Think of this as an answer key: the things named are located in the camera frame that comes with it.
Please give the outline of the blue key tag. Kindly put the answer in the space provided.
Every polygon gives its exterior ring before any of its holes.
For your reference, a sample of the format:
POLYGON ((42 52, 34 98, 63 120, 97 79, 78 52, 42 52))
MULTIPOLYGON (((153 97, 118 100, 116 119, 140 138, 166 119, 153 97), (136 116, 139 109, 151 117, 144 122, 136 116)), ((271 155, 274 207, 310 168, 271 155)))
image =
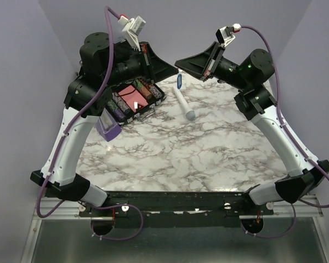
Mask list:
POLYGON ((177 89, 180 90, 182 87, 182 74, 177 75, 177 89))

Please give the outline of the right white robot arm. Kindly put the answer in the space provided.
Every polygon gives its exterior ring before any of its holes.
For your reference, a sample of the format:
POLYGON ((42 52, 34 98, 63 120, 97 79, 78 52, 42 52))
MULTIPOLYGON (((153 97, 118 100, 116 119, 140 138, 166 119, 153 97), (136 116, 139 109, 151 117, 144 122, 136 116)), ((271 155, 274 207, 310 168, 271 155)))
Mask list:
POLYGON ((271 55, 264 49, 255 49, 238 65, 226 59, 224 51, 214 42, 197 55, 177 60, 175 65, 203 82, 216 78, 237 88, 239 92, 234 97, 237 108, 264 134, 287 170, 287 176, 276 182, 250 188, 241 208, 252 215, 268 202, 295 203, 320 184, 323 171, 329 173, 329 161, 321 161, 312 153, 304 156, 306 146, 296 138, 299 150, 288 137, 286 122, 277 115, 276 99, 264 86, 275 72, 271 55))

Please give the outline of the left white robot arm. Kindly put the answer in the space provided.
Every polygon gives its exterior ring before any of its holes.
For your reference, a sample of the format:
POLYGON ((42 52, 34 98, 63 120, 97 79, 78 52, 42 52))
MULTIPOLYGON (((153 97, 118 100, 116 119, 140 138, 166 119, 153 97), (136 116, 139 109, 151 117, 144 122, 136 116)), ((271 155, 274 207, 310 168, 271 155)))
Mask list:
POLYGON ((87 36, 80 56, 81 69, 67 89, 58 137, 45 165, 30 179, 61 200, 92 204, 96 215, 105 216, 111 208, 107 193, 76 173, 84 143, 115 89, 139 78, 155 84, 178 69, 161 60, 148 42, 135 50, 127 41, 114 44, 105 32, 87 36))

